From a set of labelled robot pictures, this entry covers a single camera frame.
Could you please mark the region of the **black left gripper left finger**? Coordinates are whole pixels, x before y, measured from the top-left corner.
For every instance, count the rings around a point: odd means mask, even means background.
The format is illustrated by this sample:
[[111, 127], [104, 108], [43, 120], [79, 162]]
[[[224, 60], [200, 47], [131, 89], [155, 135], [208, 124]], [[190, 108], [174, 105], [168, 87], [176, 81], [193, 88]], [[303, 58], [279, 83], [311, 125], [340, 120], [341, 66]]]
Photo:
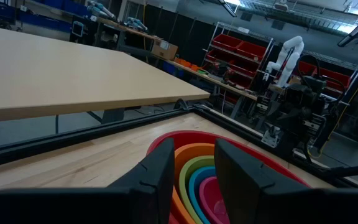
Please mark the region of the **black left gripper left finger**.
[[168, 224], [174, 185], [174, 140], [167, 138], [108, 185], [114, 224]]

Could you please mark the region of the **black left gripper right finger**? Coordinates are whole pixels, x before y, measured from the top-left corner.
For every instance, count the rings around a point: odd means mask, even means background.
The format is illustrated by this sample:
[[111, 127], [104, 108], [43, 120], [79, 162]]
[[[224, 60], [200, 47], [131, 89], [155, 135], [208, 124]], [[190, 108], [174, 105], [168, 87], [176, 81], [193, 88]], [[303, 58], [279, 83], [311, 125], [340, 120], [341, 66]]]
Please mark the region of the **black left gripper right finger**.
[[305, 224], [297, 193], [308, 187], [223, 139], [214, 150], [216, 176], [231, 224]]

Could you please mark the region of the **green bowl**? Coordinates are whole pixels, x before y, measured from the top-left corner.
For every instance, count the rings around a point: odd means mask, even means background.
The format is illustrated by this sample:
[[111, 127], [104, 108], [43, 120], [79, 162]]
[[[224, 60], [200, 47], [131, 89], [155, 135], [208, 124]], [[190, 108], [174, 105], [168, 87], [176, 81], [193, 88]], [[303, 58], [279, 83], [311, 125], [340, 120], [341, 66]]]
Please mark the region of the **green bowl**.
[[188, 197], [188, 184], [192, 173], [196, 169], [199, 169], [204, 166], [214, 166], [214, 157], [213, 156], [198, 156], [190, 159], [182, 167], [179, 175], [179, 192], [180, 198], [186, 211], [190, 214], [190, 217], [196, 224], [202, 224], [201, 220], [198, 218], [193, 206]]

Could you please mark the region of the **smallest pink-red bowl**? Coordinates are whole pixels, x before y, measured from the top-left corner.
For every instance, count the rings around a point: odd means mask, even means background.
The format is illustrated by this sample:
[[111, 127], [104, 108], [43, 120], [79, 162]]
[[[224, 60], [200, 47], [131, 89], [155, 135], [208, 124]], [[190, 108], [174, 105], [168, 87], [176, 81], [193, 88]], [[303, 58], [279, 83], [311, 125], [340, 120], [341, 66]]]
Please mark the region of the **smallest pink-red bowl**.
[[210, 224], [230, 224], [216, 176], [201, 182], [199, 196], [201, 209]]

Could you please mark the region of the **large orange bowl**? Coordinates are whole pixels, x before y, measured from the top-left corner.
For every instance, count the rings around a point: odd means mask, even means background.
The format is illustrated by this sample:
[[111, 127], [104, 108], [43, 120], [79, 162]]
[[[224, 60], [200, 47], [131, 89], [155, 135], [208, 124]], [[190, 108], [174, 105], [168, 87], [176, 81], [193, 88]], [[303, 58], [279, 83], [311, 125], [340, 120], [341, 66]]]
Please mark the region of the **large orange bowl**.
[[214, 144], [210, 143], [192, 143], [179, 147], [175, 151], [175, 172], [174, 187], [172, 193], [172, 203], [170, 209], [170, 224], [196, 224], [190, 214], [186, 211], [180, 198], [179, 175], [182, 167], [190, 159], [198, 156], [213, 156]]

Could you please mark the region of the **blue bowl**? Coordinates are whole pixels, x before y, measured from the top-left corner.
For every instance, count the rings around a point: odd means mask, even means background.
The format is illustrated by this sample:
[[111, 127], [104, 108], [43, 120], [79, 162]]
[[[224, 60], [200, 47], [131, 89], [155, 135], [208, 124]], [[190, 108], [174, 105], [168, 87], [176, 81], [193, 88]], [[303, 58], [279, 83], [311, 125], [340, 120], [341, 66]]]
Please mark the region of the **blue bowl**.
[[211, 224], [200, 207], [200, 185], [208, 177], [216, 175], [215, 166], [204, 166], [192, 173], [188, 184], [188, 197], [202, 224]]

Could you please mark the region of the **largest red bowl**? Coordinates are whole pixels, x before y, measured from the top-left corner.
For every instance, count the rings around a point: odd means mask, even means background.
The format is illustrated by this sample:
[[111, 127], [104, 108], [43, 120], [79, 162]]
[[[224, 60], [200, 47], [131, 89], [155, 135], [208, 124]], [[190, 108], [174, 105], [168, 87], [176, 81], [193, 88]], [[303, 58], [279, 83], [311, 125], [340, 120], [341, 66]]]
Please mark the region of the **largest red bowl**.
[[[197, 156], [208, 156], [214, 154], [214, 143], [217, 138], [221, 139], [222, 136], [202, 132], [202, 131], [172, 131], [169, 133], [165, 133], [155, 139], [147, 150], [147, 154], [150, 154], [158, 145], [160, 145], [165, 139], [172, 138], [174, 140], [174, 149], [178, 150], [178, 152], [183, 152], [182, 146], [186, 146], [188, 144], [195, 144], [198, 149], [195, 152], [188, 151], [188, 154], [180, 157], [180, 161], [178, 163], [179, 167], [175, 169], [175, 179], [179, 178], [180, 170], [184, 166], [185, 162]], [[270, 168], [276, 170], [277, 172], [303, 184], [308, 185], [303, 179], [296, 176], [294, 173], [290, 172], [285, 166], [279, 164], [272, 157], [269, 157], [255, 149], [241, 144], [237, 141], [234, 141], [229, 138], [224, 138], [226, 141], [231, 143], [232, 145], [238, 147], [244, 152], [250, 154], [256, 159], [262, 161], [265, 165]], [[183, 203], [181, 202], [178, 192], [177, 186], [173, 188], [173, 198], [171, 202], [170, 208], [170, 216], [168, 224], [195, 224], [193, 218], [191, 218], [190, 214], [186, 211]]]

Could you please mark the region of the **long wooden workbench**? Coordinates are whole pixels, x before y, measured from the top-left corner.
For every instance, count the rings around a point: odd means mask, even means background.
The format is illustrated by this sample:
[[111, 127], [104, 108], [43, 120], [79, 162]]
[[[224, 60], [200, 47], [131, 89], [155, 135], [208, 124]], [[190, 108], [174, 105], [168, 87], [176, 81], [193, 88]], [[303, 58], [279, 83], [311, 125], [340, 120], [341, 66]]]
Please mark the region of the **long wooden workbench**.
[[[213, 78], [212, 74], [202, 71], [201, 45], [204, 38], [211, 33], [211, 25], [202, 24], [196, 19], [179, 16], [165, 16], [165, 10], [160, 9], [155, 19], [151, 19], [152, 27], [148, 33], [128, 27], [125, 21], [115, 21], [96, 17], [92, 15], [87, 7], [72, 0], [24, 0], [36, 6], [46, 7], [60, 11], [71, 16], [73, 21], [82, 22], [85, 25], [82, 37], [69, 33], [71, 42], [85, 45], [97, 45], [107, 49], [120, 50], [132, 55], [152, 60], [156, 63], [162, 62], [163, 69], [178, 77], [193, 76], [196, 84], [200, 87], [212, 90], [223, 88], [238, 95], [249, 95], [249, 91], [225, 84], [220, 78]], [[184, 59], [199, 66], [197, 72], [184, 67], [174, 60], [165, 60], [152, 53], [155, 40], [164, 40], [178, 47], [175, 57]]]

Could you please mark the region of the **row of orange bins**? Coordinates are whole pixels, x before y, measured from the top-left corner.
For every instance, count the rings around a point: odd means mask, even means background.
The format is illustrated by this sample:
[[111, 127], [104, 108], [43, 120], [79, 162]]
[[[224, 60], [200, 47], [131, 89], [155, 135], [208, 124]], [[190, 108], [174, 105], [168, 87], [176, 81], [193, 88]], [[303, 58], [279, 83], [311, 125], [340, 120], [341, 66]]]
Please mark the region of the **row of orange bins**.
[[190, 68], [191, 70], [193, 70], [195, 72], [197, 72], [199, 70], [199, 66], [192, 64], [192, 63], [190, 63], [184, 59], [178, 58], [178, 57], [175, 57], [174, 62], [179, 63], [180, 65], [182, 65], [184, 67]]

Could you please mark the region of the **cardboard box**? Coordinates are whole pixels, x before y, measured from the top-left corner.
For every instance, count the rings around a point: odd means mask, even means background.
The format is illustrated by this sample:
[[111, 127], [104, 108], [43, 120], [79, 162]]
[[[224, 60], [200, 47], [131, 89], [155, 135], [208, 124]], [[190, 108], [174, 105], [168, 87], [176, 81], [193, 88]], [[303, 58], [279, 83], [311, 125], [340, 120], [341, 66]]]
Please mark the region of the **cardboard box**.
[[155, 40], [152, 53], [165, 60], [174, 60], [178, 47], [164, 40]]

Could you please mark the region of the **light wood table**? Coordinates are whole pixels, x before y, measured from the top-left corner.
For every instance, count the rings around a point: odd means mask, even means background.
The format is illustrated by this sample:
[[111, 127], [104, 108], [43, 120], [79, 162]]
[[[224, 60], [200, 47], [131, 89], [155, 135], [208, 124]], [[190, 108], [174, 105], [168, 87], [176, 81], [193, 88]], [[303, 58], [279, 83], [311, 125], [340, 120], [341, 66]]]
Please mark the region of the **light wood table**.
[[0, 121], [208, 96], [124, 52], [0, 29]]

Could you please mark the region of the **red storage bin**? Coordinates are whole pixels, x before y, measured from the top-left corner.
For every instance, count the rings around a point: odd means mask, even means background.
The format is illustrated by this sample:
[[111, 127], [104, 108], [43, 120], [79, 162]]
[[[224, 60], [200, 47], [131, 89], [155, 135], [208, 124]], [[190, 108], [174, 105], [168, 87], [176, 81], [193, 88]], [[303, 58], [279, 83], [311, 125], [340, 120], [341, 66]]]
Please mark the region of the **red storage bin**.
[[263, 57], [266, 48], [250, 42], [243, 41], [236, 47], [236, 53], [244, 57], [253, 59], [260, 62]]
[[226, 34], [219, 34], [212, 40], [212, 45], [217, 46], [222, 49], [226, 49], [231, 52], [235, 52], [237, 46], [242, 43], [241, 39], [231, 37]]
[[320, 74], [324, 77], [336, 80], [335, 82], [332, 80], [326, 80], [326, 84], [329, 88], [343, 91], [343, 89], [346, 90], [349, 87], [351, 79], [347, 75], [343, 75], [341, 73], [334, 72], [325, 68], [320, 69]]

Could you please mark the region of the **small tablet screen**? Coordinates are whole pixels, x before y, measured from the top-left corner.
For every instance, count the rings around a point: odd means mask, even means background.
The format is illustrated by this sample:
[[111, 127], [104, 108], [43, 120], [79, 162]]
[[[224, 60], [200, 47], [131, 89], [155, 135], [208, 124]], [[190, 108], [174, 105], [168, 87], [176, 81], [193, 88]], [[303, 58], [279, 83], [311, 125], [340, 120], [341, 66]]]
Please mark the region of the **small tablet screen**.
[[73, 21], [71, 27], [71, 33], [77, 37], [82, 37], [84, 33], [85, 25], [79, 21]]

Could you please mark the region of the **black table edge rail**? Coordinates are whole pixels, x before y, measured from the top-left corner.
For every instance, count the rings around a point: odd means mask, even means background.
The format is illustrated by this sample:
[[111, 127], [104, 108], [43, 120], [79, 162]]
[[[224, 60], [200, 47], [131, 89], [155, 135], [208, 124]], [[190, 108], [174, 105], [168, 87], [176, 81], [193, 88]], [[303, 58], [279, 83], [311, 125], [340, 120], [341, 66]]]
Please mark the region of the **black table edge rail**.
[[262, 135], [228, 116], [225, 116], [205, 105], [194, 105], [189, 111], [211, 121], [218, 126], [248, 141], [259, 152], [283, 162], [284, 166], [312, 187], [353, 187], [358, 188], [358, 181], [349, 177], [343, 167], [330, 168], [314, 159], [306, 161], [305, 155], [297, 150], [290, 156], [283, 156], [275, 149], [262, 142]]
[[120, 133], [129, 129], [138, 128], [139, 126], [164, 121], [166, 119], [192, 113], [194, 111], [195, 107], [193, 106], [187, 109], [179, 108], [141, 118], [100, 124], [98, 126], [83, 128], [76, 131], [69, 131], [41, 138], [30, 139], [27, 141], [5, 144], [0, 146], [0, 165], [105, 137], [111, 134]]

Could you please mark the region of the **black frame strut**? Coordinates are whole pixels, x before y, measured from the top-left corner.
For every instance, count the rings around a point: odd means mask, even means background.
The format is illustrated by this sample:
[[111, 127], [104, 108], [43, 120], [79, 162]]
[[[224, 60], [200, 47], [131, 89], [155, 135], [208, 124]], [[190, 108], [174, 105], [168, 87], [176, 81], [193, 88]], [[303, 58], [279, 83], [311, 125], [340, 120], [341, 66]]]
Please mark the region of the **black frame strut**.
[[358, 166], [354, 167], [335, 167], [327, 171], [329, 177], [349, 177], [358, 175]]

